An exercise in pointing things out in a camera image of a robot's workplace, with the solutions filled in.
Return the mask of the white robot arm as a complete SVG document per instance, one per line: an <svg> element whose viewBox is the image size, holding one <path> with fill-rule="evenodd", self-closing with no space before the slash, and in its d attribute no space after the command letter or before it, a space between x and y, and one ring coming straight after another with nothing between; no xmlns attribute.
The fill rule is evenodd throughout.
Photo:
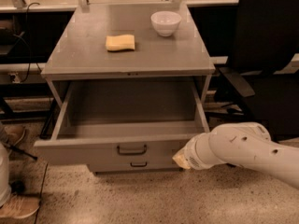
<svg viewBox="0 0 299 224"><path fill-rule="evenodd" d="M227 123L200 133L173 160L183 169L194 170L232 164L266 173L299 189L299 148L273 142L257 122Z"/></svg>

